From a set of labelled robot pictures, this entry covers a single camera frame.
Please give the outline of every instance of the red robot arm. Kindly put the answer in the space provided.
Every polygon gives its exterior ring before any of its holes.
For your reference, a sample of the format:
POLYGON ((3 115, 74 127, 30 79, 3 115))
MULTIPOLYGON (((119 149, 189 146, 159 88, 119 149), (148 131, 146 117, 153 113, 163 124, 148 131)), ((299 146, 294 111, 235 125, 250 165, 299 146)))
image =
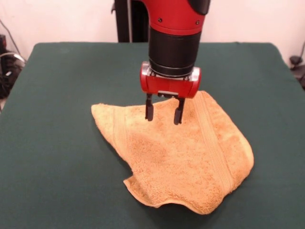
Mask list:
POLYGON ((153 120, 152 95, 175 97, 174 123, 182 123, 185 98, 193 98, 201 81, 194 66, 210 0, 142 0, 149 14, 149 61, 140 70, 147 94, 146 116, 153 120))

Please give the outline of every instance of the towel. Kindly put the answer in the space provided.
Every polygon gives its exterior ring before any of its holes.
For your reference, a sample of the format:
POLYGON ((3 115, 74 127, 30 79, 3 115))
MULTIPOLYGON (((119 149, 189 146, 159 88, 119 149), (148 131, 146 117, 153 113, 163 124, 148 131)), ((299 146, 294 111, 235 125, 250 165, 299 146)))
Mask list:
POLYGON ((186 99, 182 124, 174 125, 178 100, 145 106, 94 104, 91 113, 103 137, 128 163, 128 191, 144 205, 184 205, 198 214, 213 212, 250 174, 254 156, 247 139, 205 91, 186 99))

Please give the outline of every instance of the towel fold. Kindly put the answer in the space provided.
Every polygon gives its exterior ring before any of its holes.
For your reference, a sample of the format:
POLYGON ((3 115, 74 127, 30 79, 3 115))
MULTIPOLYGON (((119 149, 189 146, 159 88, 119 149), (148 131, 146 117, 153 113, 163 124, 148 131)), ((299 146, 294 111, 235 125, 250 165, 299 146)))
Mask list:
POLYGON ((173 124, 177 106, 176 99, 155 103, 151 122, 144 119, 144 105, 95 104, 91 112, 129 164, 133 175, 124 184, 139 202, 155 208, 181 204, 209 214, 250 174, 252 149, 207 92, 186 99, 180 125, 173 124))

